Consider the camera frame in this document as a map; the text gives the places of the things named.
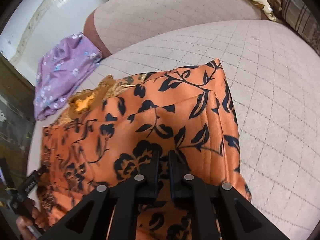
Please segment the person's left hand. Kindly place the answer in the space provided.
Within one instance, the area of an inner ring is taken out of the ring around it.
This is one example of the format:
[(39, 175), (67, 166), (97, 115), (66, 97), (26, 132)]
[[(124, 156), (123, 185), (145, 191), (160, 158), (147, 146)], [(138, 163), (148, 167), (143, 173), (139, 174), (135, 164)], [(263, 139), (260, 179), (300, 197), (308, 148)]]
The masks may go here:
[(33, 220), (25, 216), (19, 216), (16, 219), (16, 225), (21, 234), (21, 239), (32, 240), (32, 239), (36, 239), (36, 237), (29, 230), (30, 226), (37, 225), (39, 228), (46, 231), (48, 229), (49, 224), (48, 224), (47, 216), (43, 212), (37, 209), (37, 207), (35, 206), (34, 200), (28, 198), (26, 202), (29, 206), (32, 207), (30, 211), (30, 215), (33, 218)]

